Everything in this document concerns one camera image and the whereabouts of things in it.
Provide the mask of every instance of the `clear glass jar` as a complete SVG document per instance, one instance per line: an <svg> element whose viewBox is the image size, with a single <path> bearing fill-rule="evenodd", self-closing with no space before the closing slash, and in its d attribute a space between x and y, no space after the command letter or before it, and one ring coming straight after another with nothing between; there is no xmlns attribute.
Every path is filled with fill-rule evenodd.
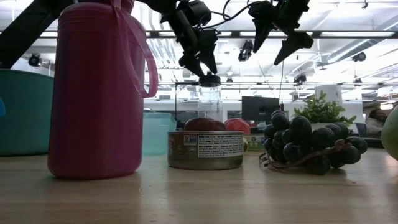
<svg viewBox="0 0 398 224"><path fill-rule="evenodd" d="M198 115L223 122L223 102L220 97L221 87L199 86Z"/></svg>

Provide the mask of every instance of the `ceiling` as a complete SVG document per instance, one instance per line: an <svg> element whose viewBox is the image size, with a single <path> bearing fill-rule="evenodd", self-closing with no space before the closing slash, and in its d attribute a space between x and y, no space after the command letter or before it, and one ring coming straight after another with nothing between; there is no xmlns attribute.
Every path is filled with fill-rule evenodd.
<svg viewBox="0 0 398 224"><path fill-rule="evenodd" d="M225 1L202 0L216 12L221 12ZM30 0L0 0L0 30L4 30L21 11L29 5ZM247 62L239 62L238 54L245 39L220 38L215 49L215 58L218 64L218 74L221 81L225 82L228 75L234 82L271 82L292 83L294 77L306 74L307 82L312 83L351 83L361 78L363 83L398 82L398 40L397 39L363 39L360 37L365 31L398 31L398 1L367 1L366 9L363 9L364 1L361 0L312 0L309 12L304 13L300 20L299 30L313 32L321 31L362 31L346 39L315 39L310 49L301 49L287 58L278 66L273 66L274 59L282 46L281 38L267 39L257 54L254 54ZM246 0L231 0L226 8L226 13L233 15L246 5ZM167 23L159 24L160 14L150 10L146 5L137 2L132 15L137 18L144 27L150 30L170 30ZM222 17L214 15L209 23L221 22ZM56 31L57 22L54 22L48 31ZM218 27L218 30L254 31L252 18L243 12L240 16ZM174 39L148 38L152 52L154 53L158 72L161 74L162 83L183 82L197 79L189 71L178 65L178 59L182 56L183 49ZM55 61L56 37L38 39L29 49L28 53L40 53L42 58ZM353 62L352 56L364 52L367 59L364 62ZM328 64L326 70L320 70L317 63ZM315 85L294 87L284 86L281 90L281 98L291 98L293 91L299 91L306 96L313 93ZM343 98L362 99L363 94L377 96L377 90L382 86L372 85L355 88L345 86ZM279 86L224 86L225 95L262 95L272 96L279 94ZM174 94L173 89L164 88L158 95ZM189 93L181 93L179 98L189 98Z"/></svg>

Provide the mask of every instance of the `pink plastic jug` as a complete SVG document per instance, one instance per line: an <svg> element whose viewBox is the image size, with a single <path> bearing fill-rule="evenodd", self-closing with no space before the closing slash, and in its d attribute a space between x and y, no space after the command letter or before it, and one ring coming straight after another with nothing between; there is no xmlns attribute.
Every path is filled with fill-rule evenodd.
<svg viewBox="0 0 398 224"><path fill-rule="evenodd" d="M143 98L155 96L158 76L145 30L131 16L133 5L79 3L58 20L48 159L57 177L117 177L141 164Z"/></svg>

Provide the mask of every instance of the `person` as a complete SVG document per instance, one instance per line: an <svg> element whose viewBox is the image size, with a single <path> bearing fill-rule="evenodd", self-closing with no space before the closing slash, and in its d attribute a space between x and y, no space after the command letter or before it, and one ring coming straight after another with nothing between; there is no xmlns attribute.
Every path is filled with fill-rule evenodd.
<svg viewBox="0 0 398 224"><path fill-rule="evenodd" d="M374 109L369 113L369 118L366 120L366 131L368 136L372 138L381 138L381 131L387 116L382 109Z"/></svg>

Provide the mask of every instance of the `desk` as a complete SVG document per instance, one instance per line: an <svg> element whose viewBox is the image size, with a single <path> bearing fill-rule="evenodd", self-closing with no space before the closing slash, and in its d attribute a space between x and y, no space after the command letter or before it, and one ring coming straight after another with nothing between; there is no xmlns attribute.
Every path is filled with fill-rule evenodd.
<svg viewBox="0 0 398 224"><path fill-rule="evenodd" d="M54 179L46 156L0 158L0 223L398 223L398 162L370 149L326 176L242 168L189 171L145 157L128 177Z"/></svg>

